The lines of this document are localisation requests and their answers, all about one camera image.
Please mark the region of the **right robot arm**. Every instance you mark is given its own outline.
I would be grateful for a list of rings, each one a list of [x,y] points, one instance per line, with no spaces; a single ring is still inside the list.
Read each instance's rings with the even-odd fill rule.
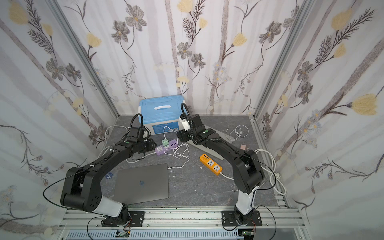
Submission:
[[[181,142],[192,141],[197,146],[208,148],[224,158],[233,170],[233,179],[239,189],[235,205],[235,218],[239,225],[245,225],[254,214],[255,192],[265,177],[257,154],[245,151],[227,142],[220,135],[206,128],[199,115],[190,114],[185,103],[181,104],[180,122],[183,130],[177,132]]]

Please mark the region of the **purple power strip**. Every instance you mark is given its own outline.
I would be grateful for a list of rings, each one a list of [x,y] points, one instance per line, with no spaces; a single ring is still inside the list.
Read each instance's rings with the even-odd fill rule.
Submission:
[[[177,141],[176,139],[174,139],[174,140],[171,140],[171,141],[169,142],[169,144],[166,145],[166,146],[163,146],[163,145],[161,145],[161,146],[157,146],[157,147],[155,148],[155,152],[156,152],[156,154],[157,154],[158,156],[160,156],[160,155],[164,154],[164,152],[165,152],[166,150],[168,150],[168,149],[175,149],[175,148],[177,148],[178,146],[179,146],[178,141]]]

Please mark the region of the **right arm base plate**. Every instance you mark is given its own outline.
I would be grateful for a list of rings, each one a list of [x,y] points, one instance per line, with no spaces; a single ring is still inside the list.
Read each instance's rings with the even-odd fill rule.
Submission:
[[[261,227],[263,225],[259,211],[251,211],[247,215],[242,215],[238,211],[222,211],[221,217],[224,227]]]

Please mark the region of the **orange power strip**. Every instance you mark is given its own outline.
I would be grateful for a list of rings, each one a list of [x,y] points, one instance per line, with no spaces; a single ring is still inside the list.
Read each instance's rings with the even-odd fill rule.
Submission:
[[[213,159],[211,159],[208,155],[202,154],[200,156],[200,162],[210,169],[215,175],[220,175],[222,172],[222,167],[218,165]]]

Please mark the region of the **white charging cable silver laptop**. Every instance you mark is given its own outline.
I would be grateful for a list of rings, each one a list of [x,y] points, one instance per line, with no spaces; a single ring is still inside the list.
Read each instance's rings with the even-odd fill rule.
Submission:
[[[233,130],[226,129],[225,137],[228,141],[237,141],[241,138],[245,138],[249,134],[249,128],[245,125],[238,125]]]

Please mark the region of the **white charging cable grey laptop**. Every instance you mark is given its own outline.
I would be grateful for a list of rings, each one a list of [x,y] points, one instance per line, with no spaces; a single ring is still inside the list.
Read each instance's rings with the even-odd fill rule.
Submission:
[[[167,156],[174,157],[178,160],[185,159],[186,161],[181,166],[168,167],[168,170],[182,169],[190,161],[190,145],[182,143],[177,137],[176,143],[178,146],[171,150],[164,150],[164,154]]]

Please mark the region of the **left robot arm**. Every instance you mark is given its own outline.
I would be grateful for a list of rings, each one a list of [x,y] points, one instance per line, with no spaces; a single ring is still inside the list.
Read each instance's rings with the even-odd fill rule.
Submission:
[[[128,131],[121,140],[92,163],[67,171],[60,203],[68,209],[103,215],[103,227],[125,227],[132,217],[127,205],[102,194],[101,181],[121,162],[135,154],[154,151],[157,144],[144,126],[142,114],[134,115]]]

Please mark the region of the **blue lid storage box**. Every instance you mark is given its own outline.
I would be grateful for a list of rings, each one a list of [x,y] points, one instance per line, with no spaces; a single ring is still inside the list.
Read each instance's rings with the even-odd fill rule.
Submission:
[[[182,103],[185,103],[185,100],[181,95],[141,100],[139,113],[143,116],[144,126],[152,135],[169,132],[169,128],[174,131],[182,129],[179,121]]]

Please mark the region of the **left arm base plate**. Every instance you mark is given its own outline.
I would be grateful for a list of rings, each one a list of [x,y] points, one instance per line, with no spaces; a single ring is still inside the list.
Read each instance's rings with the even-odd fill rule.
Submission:
[[[145,219],[144,211],[128,211],[118,217],[104,217],[101,221],[102,227],[142,227]]]

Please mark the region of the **green charger adapter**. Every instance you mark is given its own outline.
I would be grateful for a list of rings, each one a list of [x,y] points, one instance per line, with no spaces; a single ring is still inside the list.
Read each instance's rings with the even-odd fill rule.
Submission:
[[[169,141],[168,141],[167,139],[163,139],[163,140],[162,140],[162,145],[163,145],[164,147],[168,147],[168,146],[169,146]]]

